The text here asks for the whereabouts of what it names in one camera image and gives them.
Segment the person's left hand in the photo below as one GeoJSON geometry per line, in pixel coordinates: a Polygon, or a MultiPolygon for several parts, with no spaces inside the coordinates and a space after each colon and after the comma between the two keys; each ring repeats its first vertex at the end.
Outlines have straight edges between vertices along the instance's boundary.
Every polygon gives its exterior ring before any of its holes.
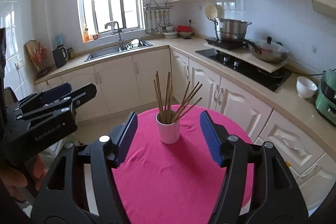
{"type": "MultiPolygon", "coordinates": [[[[35,180],[35,187],[39,190],[47,174],[41,154],[35,156],[34,161],[31,164],[31,174],[35,180]]],[[[22,173],[11,167],[5,167],[1,169],[1,180],[13,198],[20,202],[25,200],[25,196],[19,193],[18,190],[18,188],[25,188],[28,184],[26,177],[22,173]]]]}

